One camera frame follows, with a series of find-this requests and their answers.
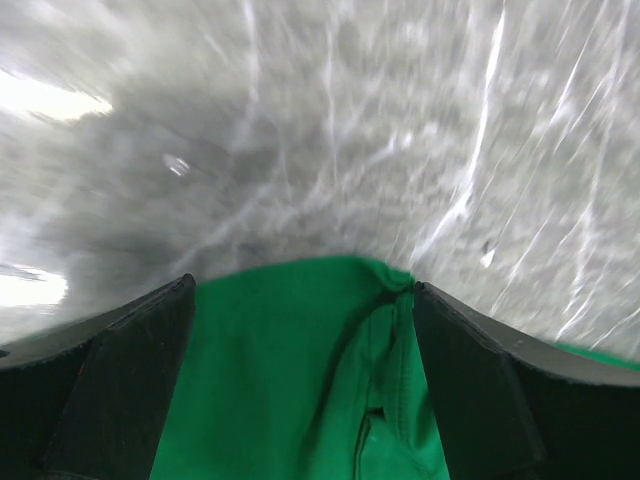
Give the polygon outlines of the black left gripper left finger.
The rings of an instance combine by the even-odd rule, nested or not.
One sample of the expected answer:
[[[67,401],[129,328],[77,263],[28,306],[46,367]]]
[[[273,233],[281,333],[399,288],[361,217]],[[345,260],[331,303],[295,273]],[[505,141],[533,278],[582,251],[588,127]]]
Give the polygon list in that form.
[[[186,274],[1,348],[4,479],[147,479],[195,316]]]

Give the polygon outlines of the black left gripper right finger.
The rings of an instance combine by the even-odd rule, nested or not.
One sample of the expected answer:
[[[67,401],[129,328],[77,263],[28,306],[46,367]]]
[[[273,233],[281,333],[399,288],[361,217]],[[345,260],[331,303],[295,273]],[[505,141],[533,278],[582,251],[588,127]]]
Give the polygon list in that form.
[[[635,479],[639,372],[489,318],[428,283],[414,325],[454,479]]]

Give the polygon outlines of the green t-shirt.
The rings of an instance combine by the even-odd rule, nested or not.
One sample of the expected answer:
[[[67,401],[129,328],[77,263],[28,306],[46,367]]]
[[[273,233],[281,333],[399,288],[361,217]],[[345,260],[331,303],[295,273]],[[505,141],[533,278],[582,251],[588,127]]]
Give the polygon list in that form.
[[[196,290],[156,479],[454,479],[414,325],[422,282],[360,257]]]

